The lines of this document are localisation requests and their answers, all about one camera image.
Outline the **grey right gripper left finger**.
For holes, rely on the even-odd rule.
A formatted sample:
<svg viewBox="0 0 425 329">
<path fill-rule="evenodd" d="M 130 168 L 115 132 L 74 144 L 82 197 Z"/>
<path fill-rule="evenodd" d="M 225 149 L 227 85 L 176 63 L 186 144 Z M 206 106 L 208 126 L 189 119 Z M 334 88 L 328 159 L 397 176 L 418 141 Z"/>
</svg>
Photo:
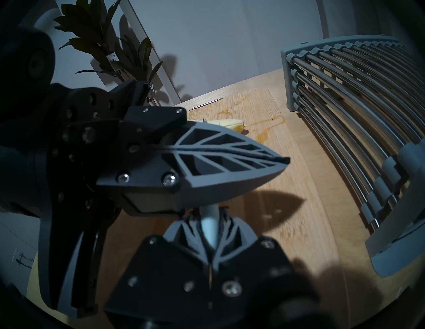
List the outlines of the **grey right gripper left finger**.
<svg viewBox="0 0 425 329">
<path fill-rule="evenodd" d="M 104 307 L 112 326 L 209 329 L 211 251 L 195 216 L 144 239 Z"/>
</svg>

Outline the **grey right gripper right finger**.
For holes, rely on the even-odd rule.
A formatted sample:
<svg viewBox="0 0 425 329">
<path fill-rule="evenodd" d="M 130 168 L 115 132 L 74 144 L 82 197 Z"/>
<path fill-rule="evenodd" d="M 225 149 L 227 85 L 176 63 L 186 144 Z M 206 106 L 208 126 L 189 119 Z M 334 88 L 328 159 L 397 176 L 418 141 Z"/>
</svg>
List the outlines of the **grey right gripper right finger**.
<svg viewBox="0 0 425 329">
<path fill-rule="evenodd" d="M 295 272 L 276 240 L 257 237 L 227 209 L 215 208 L 212 235 L 214 312 L 319 312 L 309 280 Z"/>
</svg>

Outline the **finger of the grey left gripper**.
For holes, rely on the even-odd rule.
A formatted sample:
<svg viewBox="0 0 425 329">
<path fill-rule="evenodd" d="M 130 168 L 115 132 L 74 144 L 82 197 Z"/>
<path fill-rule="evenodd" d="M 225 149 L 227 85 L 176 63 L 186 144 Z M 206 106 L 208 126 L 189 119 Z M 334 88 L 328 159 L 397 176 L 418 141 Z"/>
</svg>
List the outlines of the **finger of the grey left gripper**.
<svg viewBox="0 0 425 329">
<path fill-rule="evenodd" d="M 241 196 L 288 164 L 270 150 L 147 148 L 111 160 L 96 185 L 132 216 L 171 214 Z"/>
</svg>

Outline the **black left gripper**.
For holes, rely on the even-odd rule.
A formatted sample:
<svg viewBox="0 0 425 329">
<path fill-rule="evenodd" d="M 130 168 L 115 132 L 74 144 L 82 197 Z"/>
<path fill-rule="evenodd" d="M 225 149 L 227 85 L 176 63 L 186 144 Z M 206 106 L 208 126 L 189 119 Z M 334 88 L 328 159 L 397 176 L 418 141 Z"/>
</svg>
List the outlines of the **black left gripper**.
<svg viewBox="0 0 425 329">
<path fill-rule="evenodd" d="M 124 155 L 144 148 L 222 153 L 290 164 L 232 129 L 241 121 L 191 121 L 182 107 L 141 107 L 145 83 L 111 92 L 51 84 L 55 51 L 34 28 L 1 31 L 1 207 L 40 221 L 38 270 L 43 302 L 72 318 L 97 313 L 96 284 L 108 228 L 124 209 L 160 212 L 147 187 L 136 190 Z"/>
</svg>

